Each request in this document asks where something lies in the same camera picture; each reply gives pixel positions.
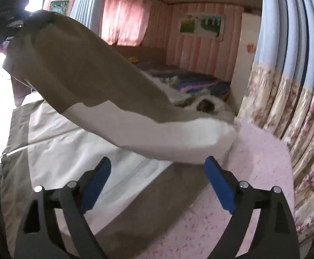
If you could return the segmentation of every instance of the wall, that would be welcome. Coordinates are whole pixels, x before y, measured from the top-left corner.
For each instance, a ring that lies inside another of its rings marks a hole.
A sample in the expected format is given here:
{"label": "wall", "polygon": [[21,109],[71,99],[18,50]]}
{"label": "wall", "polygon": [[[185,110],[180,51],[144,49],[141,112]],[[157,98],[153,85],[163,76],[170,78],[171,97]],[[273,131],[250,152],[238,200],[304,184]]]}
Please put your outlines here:
{"label": "wall", "polygon": [[[180,4],[170,7],[173,8],[173,13],[166,63],[230,81],[238,53],[243,7],[212,3]],[[222,41],[180,34],[179,20],[187,12],[225,15]]]}
{"label": "wall", "polygon": [[153,0],[142,46],[167,50],[173,6]]}

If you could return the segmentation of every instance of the window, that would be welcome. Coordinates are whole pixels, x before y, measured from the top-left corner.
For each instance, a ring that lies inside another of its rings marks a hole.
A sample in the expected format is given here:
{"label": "window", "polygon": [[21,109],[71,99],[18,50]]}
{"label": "window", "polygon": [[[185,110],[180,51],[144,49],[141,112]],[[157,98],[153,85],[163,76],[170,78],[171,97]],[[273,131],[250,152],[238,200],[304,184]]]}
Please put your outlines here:
{"label": "window", "polygon": [[101,38],[109,45],[138,46],[145,35],[151,0],[105,0]]}

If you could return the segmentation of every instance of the green picture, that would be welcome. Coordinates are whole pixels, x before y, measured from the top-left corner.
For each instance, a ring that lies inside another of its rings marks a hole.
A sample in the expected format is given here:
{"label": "green picture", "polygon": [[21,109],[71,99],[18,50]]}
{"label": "green picture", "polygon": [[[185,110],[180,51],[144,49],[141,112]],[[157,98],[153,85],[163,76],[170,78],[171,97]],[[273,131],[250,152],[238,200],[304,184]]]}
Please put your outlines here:
{"label": "green picture", "polygon": [[51,1],[49,11],[67,15],[69,1]]}
{"label": "green picture", "polygon": [[187,13],[181,18],[180,33],[222,40],[224,16]]}

